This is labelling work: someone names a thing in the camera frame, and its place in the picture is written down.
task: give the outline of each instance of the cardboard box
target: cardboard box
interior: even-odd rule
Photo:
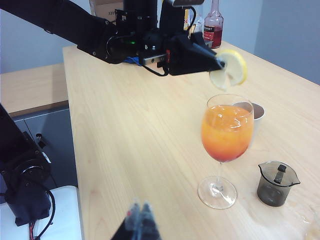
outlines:
[[[123,0],[89,0],[91,14],[109,21],[116,20],[115,9],[123,9]]]

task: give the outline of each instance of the bottle label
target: bottle label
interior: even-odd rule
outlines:
[[[204,26],[203,38],[204,40],[213,42],[215,37],[215,27],[214,26]]]

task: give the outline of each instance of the bottle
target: bottle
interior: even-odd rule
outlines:
[[[202,5],[195,5],[193,6],[196,12],[195,20],[193,26],[190,28],[191,33],[202,32],[204,29],[204,19],[203,19],[203,8]],[[191,23],[194,17],[194,12],[189,10],[189,24]]]
[[[212,42],[212,49],[219,48],[222,39],[224,18],[219,12],[219,0],[212,0],[211,11],[204,19],[203,39]]]

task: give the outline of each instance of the white wall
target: white wall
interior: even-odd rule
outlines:
[[[320,1],[264,0],[254,53],[320,84]]]
[[[90,12],[88,0],[72,1]],[[0,22],[0,73],[62,63],[62,48],[73,44],[3,10]]]
[[[224,17],[222,39],[250,53],[254,53],[263,0],[220,0]],[[203,14],[211,9],[211,0],[205,0]]]

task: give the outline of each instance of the red wire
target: red wire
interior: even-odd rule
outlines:
[[[35,227],[35,222],[32,222],[29,224],[29,240],[34,240],[34,227]]]

